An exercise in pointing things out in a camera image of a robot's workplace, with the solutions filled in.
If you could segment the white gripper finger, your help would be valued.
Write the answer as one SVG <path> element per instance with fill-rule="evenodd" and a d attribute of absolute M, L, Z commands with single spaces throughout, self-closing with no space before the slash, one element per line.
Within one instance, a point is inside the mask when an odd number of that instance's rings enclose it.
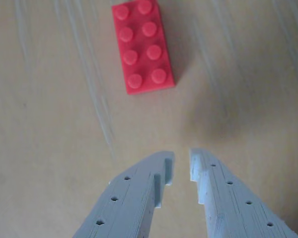
<path fill-rule="evenodd" d="M 75 238 L 147 238 L 164 187 L 172 184 L 175 155 L 159 151 L 112 179 Z"/>
<path fill-rule="evenodd" d="M 190 179 L 197 184 L 210 238 L 296 238 L 218 158 L 205 149 L 190 151 Z"/>

